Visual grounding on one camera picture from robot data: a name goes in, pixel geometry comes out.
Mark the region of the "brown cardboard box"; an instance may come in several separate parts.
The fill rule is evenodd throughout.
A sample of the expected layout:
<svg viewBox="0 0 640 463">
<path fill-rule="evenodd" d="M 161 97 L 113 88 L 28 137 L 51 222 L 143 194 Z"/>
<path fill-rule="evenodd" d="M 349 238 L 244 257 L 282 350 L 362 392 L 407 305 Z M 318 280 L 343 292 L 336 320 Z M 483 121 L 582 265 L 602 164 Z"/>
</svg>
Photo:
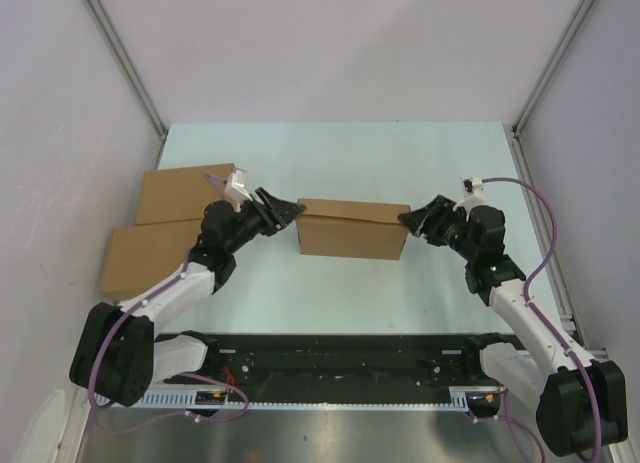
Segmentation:
<svg viewBox="0 0 640 463">
<path fill-rule="evenodd" d="M 403 204 L 301 198 L 296 218 L 300 253 L 308 256 L 400 259 L 408 230 Z"/>
</svg>

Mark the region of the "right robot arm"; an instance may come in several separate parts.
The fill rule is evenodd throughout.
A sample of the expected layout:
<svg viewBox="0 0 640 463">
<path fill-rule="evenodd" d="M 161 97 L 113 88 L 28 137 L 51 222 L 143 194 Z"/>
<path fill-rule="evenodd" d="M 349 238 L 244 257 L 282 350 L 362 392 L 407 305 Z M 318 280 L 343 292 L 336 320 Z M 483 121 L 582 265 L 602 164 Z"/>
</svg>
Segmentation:
<svg viewBox="0 0 640 463">
<path fill-rule="evenodd" d="M 469 291 L 507 323 L 528 353 L 521 356 L 496 333 L 474 337 L 461 359 L 469 382 L 493 379 L 506 386 L 534 412 L 539 434 L 557 456 L 596 456 L 627 439 L 621 368 L 598 361 L 526 295 L 526 276 L 505 251 L 502 211 L 488 205 L 466 209 L 439 195 L 398 220 L 410 234 L 465 260 Z"/>
</svg>

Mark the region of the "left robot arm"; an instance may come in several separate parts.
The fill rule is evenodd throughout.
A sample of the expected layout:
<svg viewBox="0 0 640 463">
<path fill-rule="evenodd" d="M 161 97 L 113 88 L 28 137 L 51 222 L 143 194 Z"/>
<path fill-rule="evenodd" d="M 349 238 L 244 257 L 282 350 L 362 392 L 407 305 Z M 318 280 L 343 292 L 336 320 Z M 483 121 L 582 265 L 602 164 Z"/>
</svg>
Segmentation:
<svg viewBox="0 0 640 463">
<path fill-rule="evenodd" d="M 159 380 L 189 373 L 214 380 L 221 359 L 205 337 L 185 332 L 161 341 L 162 330 L 195 303 L 215 294 L 237 267 L 235 254 L 256 236 L 286 229 L 306 207 L 264 188 L 239 206 L 216 201 L 204 210 L 194 245 L 179 266 L 142 294 L 117 305 L 101 302 L 88 313 L 68 372 L 90 398 L 130 407 Z"/>
</svg>

